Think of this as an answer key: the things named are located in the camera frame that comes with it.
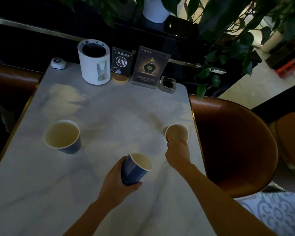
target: marble table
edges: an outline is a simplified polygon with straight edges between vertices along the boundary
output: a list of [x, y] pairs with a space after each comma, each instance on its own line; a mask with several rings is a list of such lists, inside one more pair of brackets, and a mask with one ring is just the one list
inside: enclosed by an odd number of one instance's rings
[[[70, 119], [82, 150], [48, 148], [43, 132]], [[205, 174], [186, 88], [174, 94], [112, 81], [85, 82], [78, 64], [49, 66], [0, 162], [0, 235], [61, 235], [96, 200], [119, 158], [136, 150], [153, 169], [143, 186], [102, 221], [95, 235], [215, 235], [197, 198], [165, 158], [164, 127], [189, 130], [191, 161]]]

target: bottle image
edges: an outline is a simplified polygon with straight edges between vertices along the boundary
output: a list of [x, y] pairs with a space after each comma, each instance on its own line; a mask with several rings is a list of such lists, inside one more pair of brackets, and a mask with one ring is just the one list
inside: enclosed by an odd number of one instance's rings
[[153, 64], [154, 59], [151, 59], [150, 63], [144, 65], [143, 69], [145, 73], [151, 74], [156, 70], [156, 66]]

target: left hand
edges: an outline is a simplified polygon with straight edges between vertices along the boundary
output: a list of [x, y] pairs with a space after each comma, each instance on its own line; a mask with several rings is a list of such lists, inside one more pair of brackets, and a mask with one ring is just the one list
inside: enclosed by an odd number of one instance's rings
[[126, 156], [122, 157], [106, 175], [98, 200], [107, 202], [111, 209], [120, 205], [128, 195], [135, 192], [142, 186], [142, 182], [138, 182], [131, 186], [126, 186], [121, 180], [122, 163]]

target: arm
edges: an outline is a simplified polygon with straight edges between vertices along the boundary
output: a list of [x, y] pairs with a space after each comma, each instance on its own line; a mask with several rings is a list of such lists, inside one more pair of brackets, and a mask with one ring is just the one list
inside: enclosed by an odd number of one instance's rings
[[92, 236], [106, 215], [120, 205], [126, 197], [138, 190], [142, 182], [125, 186], [121, 181], [121, 167], [126, 156], [122, 157], [104, 179], [98, 199], [64, 233], [64, 236]]
[[191, 164], [187, 142], [175, 139], [168, 141], [168, 163], [187, 181], [218, 236], [275, 235]]

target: table number sign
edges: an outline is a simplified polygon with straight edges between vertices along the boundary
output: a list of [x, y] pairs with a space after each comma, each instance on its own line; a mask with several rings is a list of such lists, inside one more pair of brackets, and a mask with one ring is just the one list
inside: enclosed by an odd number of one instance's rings
[[140, 46], [132, 84], [155, 89], [170, 55]]
[[129, 77], [133, 54], [122, 49], [112, 47], [111, 71]]

